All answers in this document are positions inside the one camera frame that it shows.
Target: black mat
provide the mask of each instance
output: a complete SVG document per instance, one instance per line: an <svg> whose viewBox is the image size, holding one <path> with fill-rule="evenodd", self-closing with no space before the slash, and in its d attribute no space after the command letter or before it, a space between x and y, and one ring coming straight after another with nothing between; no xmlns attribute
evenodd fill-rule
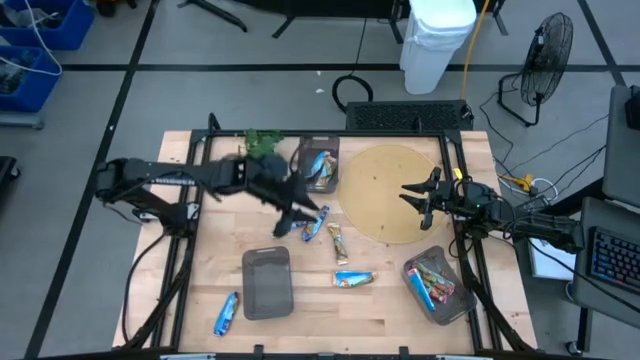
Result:
<svg viewBox="0 0 640 360"><path fill-rule="evenodd" d="M348 130L473 130L471 118L462 117L463 100L351 102Z"/></svg>

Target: gray floor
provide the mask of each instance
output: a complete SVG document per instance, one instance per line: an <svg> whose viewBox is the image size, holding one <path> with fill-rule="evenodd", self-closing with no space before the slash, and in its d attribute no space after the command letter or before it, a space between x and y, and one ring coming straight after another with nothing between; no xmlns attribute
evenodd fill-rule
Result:
<svg viewBox="0 0 640 360"><path fill-rule="evenodd" d="M58 52L65 64L127 64L150 0L136 10L121 7L113 19L96 18L82 49ZM228 1L219 5L243 19L250 32L174 1L160 1L141 56L142 64L279 64L350 63L357 52L361 19L296 19L279 40L270 37L283 21L280 15L255 11ZM618 64L640 65L633 37L640 3L633 0L588 0L596 21ZM533 30L547 15L563 11L575 26L571 64L602 65L604 58L574 0L509 0L503 9L510 33L500 35L488 19L479 34L474 64L521 64ZM400 23L404 31L406 21ZM464 62L466 46L452 59ZM370 19L361 62L397 63L401 46L389 26ZM344 114L333 104L331 86L346 72L137 72L110 148L108 158L135 156L154 159L167 130L202 128L215 112L223 128L336 129ZM41 112L42 131L0 129L0 154L15 156L22 178L0 209L0 358L24 354L44 296L67 238L105 124L123 79L121 72L65 73ZM376 100L455 99L462 74L446 73L438 88L425 96L404 90L399 71L358 72L374 88ZM499 72L472 72L468 102L475 127L488 129L478 106L497 89ZM640 73L624 73L628 84L639 84ZM544 105L540 125L525 129L499 109L495 101L485 110L493 125L517 146L507 165L528 159L566 134L608 112L608 72L565 74L556 94ZM364 92L345 83L340 95L362 101ZM531 117L517 93L506 101ZM557 179L604 144L606 121L572 138L554 152L519 169L537 177ZM502 158L507 146L489 131L494 154ZM602 174L604 156L574 182L569 195ZM514 201L507 189L506 196ZM92 204L69 276L56 308L42 355L98 351L111 345L133 256L138 228ZM539 346L563 353L562 343L577 332L578 307L564 299L564 284L533 279L526 249L520 249L521 270ZM640 330L596 315L590 355L633 358L640 351ZM626 340L624 347L609 345Z"/></svg>

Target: black fan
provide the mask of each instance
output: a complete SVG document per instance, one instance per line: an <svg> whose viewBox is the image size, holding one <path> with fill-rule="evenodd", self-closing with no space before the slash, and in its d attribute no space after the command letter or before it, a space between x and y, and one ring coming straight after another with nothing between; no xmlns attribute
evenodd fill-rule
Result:
<svg viewBox="0 0 640 360"><path fill-rule="evenodd" d="M536 30L522 71L509 74L498 83L498 105L522 121L526 127L536 125L540 120L540 105L553 95L571 53L573 23L568 16L557 13L546 18ZM502 102L502 85L506 79L522 75L520 95L522 101L536 107L536 120L529 122L509 109Z"/></svg>

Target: wooden tabletop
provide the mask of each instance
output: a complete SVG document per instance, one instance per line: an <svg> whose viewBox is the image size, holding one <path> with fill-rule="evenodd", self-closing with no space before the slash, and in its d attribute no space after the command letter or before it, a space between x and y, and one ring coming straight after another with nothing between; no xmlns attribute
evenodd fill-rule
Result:
<svg viewBox="0 0 640 360"><path fill-rule="evenodd" d="M189 132L165 133L158 161L184 162L189 136ZM499 191L486 133L463 132L462 139L470 175L475 181ZM237 153L243 140L215 138L211 159ZM298 138L286 138L276 150L288 158L297 143ZM385 144L410 147L442 166L437 139L406 137L343 137L340 139L340 165L344 166L364 149ZM455 164L453 147L449 146L449 149ZM152 191L169 202L178 200L178 187L158 185L153 186ZM262 344L268 353L397 354L399 346L408 346L413 354L473 352L467 317L447 326L430 323L400 275L404 262L414 255L434 245L446 249L454 236L449 216L422 241L386 245L362 235L349 223L337 194L313 194L312 198L320 206L330 206L327 221L337 221L342 225L349 254L347 266L338 268L336 265L332 240L326 231L320 231L309 243L304 243L299 233L273 239L270 234L279 214L272 207L263 206L246 194L226 197L220 203L205 196L180 351L252 352L255 344ZM136 256L160 233L159 224L145 225L140 232ZM168 244L167 239L152 250L140 262L133 276L127 320L130 334L145 321L157 302ZM275 245L286 246L290 252L293 313L284 318L250 321L244 317L241 306L227 335L214 336L214 323L229 293L238 291L242 298L242 254L247 250ZM521 337L535 347L535 335L513 248L500 240L488 238L484 241L484 251L496 305ZM457 260L448 254L447 260L459 275ZM379 277L372 284L358 288L333 287L332 272L349 269L377 271ZM483 344L490 347L486 315L480 302L477 309ZM165 322L163 344L168 344L173 316L172 306ZM119 329L118 326L114 345L122 344Z"/></svg>

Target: blue bin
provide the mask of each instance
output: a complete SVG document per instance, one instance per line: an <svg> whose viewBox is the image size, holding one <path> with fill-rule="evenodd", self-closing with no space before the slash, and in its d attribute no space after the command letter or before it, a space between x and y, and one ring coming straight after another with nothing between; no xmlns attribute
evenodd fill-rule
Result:
<svg viewBox="0 0 640 360"><path fill-rule="evenodd" d="M58 67L41 48L0 46L0 56L9 60L19 58L25 51L34 55L32 69L55 73ZM49 97L60 76L27 71L13 94L0 94L0 110L38 112Z"/></svg>
<svg viewBox="0 0 640 360"><path fill-rule="evenodd" d="M5 0L4 4L17 11L27 8L24 0ZM29 0L32 9L40 8L51 14L64 15L57 29L38 29L42 40L51 50L77 50L93 22L93 10L82 0ZM33 28L0 28L0 36L11 45L38 46L40 41Z"/></svg>

